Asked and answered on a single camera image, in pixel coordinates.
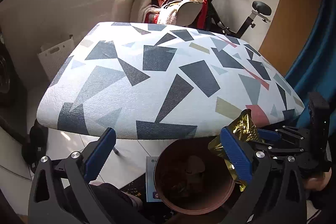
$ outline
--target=person's hand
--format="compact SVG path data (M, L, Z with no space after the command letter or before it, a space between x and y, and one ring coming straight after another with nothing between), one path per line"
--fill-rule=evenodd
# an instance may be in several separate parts
M306 190L321 191L323 190L331 178L331 168L329 172L323 172L320 175L312 176L303 180L303 186Z

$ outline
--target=gold foil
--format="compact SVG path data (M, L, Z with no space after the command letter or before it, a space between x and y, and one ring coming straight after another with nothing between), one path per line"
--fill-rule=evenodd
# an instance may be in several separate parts
M250 109L243 110L240 113L239 117L227 126L227 129L231 133L236 135L240 141L243 142L247 142L250 140L262 141L259 138L256 126L252 122ZM217 136L209 143L208 149L215 155L225 160L226 167L228 168L233 180L236 183L240 184L240 191L241 192L244 191L247 186L247 183L238 178L234 165L230 162L228 156L226 155L223 149L220 136Z
M257 127L251 119L251 109L244 109L239 117L227 126L227 129L236 135L240 141L261 141Z

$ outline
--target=ironing board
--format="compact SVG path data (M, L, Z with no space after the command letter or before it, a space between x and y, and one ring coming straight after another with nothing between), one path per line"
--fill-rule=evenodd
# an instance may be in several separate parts
M218 135L245 108L257 127L304 109L295 91L247 42L172 25L98 23L44 94L40 124L122 139Z

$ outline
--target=ironing board leg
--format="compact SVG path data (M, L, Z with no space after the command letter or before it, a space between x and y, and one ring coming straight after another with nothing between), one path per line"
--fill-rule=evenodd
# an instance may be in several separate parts
M115 148L115 147L113 147L113 152L116 154L116 155L118 155L119 154L119 151L118 151L118 149L117 148Z

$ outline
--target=pink triangle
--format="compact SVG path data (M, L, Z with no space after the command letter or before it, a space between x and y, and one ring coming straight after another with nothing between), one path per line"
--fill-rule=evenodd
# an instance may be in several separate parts
M251 109L251 118L256 127L269 125L269 120L259 105L246 105L246 108Z
M223 41L225 41L226 43L228 43L228 44L230 44L232 47L237 47L238 45L236 45L236 44L233 44L230 40L228 40L228 39L223 39L223 38L221 38L221 37L219 37L219 36L217 36L218 38L220 38L220 39L222 39Z
M251 74L255 79L257 79L260 84L262 84L267 90L269 89L269 84L266 83L263 79L261 79L260 77L256 76L255 74L253 74L251 71L248 71L247 69L245 69L249 74Z

